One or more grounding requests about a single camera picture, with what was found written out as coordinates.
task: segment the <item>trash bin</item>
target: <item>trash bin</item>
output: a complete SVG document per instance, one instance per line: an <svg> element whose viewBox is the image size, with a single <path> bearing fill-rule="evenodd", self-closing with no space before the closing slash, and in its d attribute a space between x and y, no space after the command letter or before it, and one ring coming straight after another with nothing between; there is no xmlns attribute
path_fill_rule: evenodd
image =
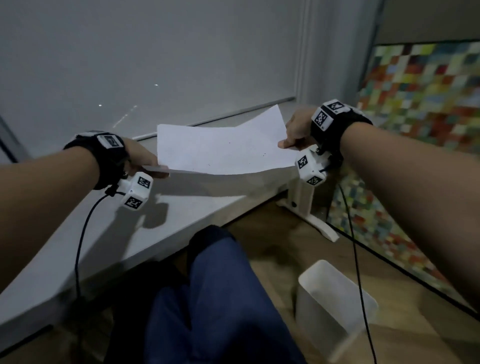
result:
<svg viewBox="0 0 480 364"><path fill-rule="evenodd" d="M368 322L378 304L363 290ZM300 330L329 362L336 362L365 330L359 287L326 260L299 277L295 319Z"/></svg>

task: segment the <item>patterned partition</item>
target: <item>patterned partition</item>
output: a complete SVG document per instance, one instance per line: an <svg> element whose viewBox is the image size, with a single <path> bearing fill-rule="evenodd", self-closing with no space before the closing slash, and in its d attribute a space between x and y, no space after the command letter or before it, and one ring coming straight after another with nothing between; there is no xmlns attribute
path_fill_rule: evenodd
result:
<svg viewBox="0 0 480 364"><path fill-rule="evenodd" d="M479 56L480 41L377 46L358 107L394 133L480 155ZM341 184L359 242L464 302L358 176ZM338 189L328 222L349 233Z"/></svg>

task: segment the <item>cable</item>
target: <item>cable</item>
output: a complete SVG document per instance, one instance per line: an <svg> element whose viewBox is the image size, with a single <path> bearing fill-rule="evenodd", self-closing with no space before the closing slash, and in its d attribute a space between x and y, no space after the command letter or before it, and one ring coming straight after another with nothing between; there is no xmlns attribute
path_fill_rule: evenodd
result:
<svg viewBox="0 0 480 364"><path fill-rule="evenodd" d="M77 297L76 297L77 303L80 303L81 300L82 300L82 292L80 290L80 278L79 278L79 274L78 274L78 262L80 260L80 251L82 250L82 243L84 241L85 230L87 228L87 224L90 220L90 217L92 216L92 213L95 210L95 207L97 207L98 204L100 202L102 202L105 198L107 198L108 196L113 196L113 195L116 195L116 194L120 194L120 195L125 196L125 193L123 193L123 192L111 192L111 193L113 193L113 194L105 194L102 197L100 197L97 202L95 202L95 204L90 209L90 212L88 213L87 218L85 219L84 227L82 228L82 234L80 235L80 241L78 242L77 256L75 257L75 268L74 268L74 270L75 270L75 290L76 290L76 293L77 293ZM79 361L82 362L83 361L83 352L82 352L83 331L82 331L82 327L81 327L80 323L78 324L77 330L78 330L77 331L78 358L79 358Z"/></svg>
<svg viewBox="0 0 480 364"><path fill-rule="evenodd" d="M357 257L357 246L355 244L355 236L353 235L353 225L352 225L352 219L350 217L350 209L348 208L347 199L345 198L345 194L343 192L342 186L340 184L338 184L338 187L340 188L340 192L342 193L343 203L345 204L345 210L347 211L347 216L348 216L348 223L350 225L350 234L351 234L352 240L353 240L352 241L352 243L353 243L353 255L355 257L355 269L357 270L357 281L359 283L360 302L361 302L361 310L362 310L362 313L363 313L363 321L365 322L365 328L367 329L368 341L370 343L370 349L372 350L373 363L377 364L377 355L375 354L375 348L373 347L372 336L370 335L370 328L368 326L368 321L367 321L367 314L365 313L365 303L363 302L363 290L361 288L361 281L360 281L359 260L358 260L358 257Z"/></svg>

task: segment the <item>forearm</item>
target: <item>forearm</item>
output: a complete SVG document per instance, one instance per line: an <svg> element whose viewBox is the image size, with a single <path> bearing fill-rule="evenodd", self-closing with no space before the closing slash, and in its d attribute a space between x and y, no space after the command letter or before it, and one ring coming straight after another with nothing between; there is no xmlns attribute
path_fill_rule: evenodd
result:
<svg viewBox="0 0 480 364"><path fill-rule="evenodd" d="M345 161L464 297L480 309L480 164L472 156L354 123Z"/></svg>
<svg viewBox="0 0 480 364"><path fill-rule="evenodd" d="M0 169L0 292L16 277L99 177L82 147Z"/></svg>

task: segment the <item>black wristband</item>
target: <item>black wristband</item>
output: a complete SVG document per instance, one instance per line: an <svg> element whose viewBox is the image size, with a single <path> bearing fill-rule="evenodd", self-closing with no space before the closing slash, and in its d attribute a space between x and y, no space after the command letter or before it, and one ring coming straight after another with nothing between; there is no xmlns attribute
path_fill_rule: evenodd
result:
<svg viewBox="0 0 480 364"><path fill-rule="evenodd" d="M345 130L355 122L372 122L357 109L340 103L338 100L325 102L312 117L310 132L319 146L319 154L328 151L337 159L343 160L340 153L340 140Z"/></svg>
<svg viewBox="0 0 480 364"><path fill-rule="evenodd" d="M125 161L129 159L125 144L118 135L105 132L86 132L78 134L63 149L81 146L88 149L95 157L100 169L100 176L95 190L116 184L124 174Z"/></svg>

